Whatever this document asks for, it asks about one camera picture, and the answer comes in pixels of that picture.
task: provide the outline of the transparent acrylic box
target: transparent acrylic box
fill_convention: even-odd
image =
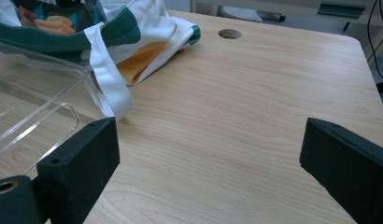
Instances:
[[[107,117],[101,95],[82,66],[0,44],[0,179],[34,178],[38,161]]]

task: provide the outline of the wooden table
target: wooden table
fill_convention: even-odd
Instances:
[[[358,41],[171,12],[202,39],[131,88],[121,164],[86,223],[355,223],[299,154],[309,117],[383,147]],[[236,29],[238,39],[218,36]]]

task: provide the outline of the green and white bag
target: green and white bag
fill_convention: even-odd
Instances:
[[[91,69],[112,112],[107,115],[120,119],[132,107],[127,85],[141,82],[201,34],[197,25],[170,17],[163,0],[124,0],[105,14],[106,23],[56,35],[21,26],[11,2],[0,0],[0,42]]]

